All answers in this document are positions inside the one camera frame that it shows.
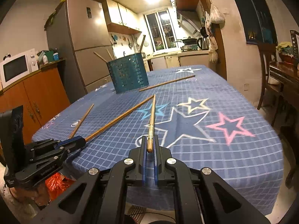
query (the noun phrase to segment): white microwave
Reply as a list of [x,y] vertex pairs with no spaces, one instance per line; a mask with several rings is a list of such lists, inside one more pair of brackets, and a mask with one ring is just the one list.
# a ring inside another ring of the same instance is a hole
[[0,63],[2,87],[6,88],[22,77],[38,70],[35,49],[6,58]]

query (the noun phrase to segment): cabinet handle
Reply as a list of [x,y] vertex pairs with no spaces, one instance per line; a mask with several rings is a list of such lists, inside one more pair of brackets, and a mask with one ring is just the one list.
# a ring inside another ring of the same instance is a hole
[[29,110],[28,106],[27,106],[27,111],[28,111],[28,114],[29,114],[30,118],[35,122],[33,113],[31,113],[31,111]]
[[40,115],[39,108],[38,108],[38,105],[36,104],[36,102],[33,101],[33,105],[34,105],[34,107],[35,107],[35,111],[39,114],[39,116],[41,116],[41,115]]

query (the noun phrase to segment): window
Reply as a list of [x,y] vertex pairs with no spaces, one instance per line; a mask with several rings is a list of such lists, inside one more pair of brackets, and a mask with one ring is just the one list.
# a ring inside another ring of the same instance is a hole
[[277,44],[274,23],[265,0],[235,0],[244,27],[246,42]]
[[154,51],[177,47],[168,9],[145,15],[145,20]]

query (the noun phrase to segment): range hood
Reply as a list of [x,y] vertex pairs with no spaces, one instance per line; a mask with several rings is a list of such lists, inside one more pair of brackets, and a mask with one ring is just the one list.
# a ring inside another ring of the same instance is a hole
[[200,38],[200,28],[202,27],[196,12],[176,11],[179,26],[191,33],[194,38]]

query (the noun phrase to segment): checkered tablecloth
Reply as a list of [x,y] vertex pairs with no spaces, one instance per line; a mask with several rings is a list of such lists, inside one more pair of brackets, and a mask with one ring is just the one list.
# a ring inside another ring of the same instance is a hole
[[[157,88],[116,94],[108,83],[55,116],[34,141],[65,140],[91,104],[76,135],[87,137],[137,103],[156,94],[155,134],[174,158],[189,167],[212,168],[264,215],[271,213],[283,177],[282,145],[273,128],[227,81],[205,66],[148,73],[150,85],[195,74]],[[113,165],[140,146],[148,133],[151,100],[71,155],[65,170],[79,177],[89,168]],[[158,210],[173,209],[172,191],[155,186],[153,157],[147,159],[146,187],[129,187],[127,202]]]

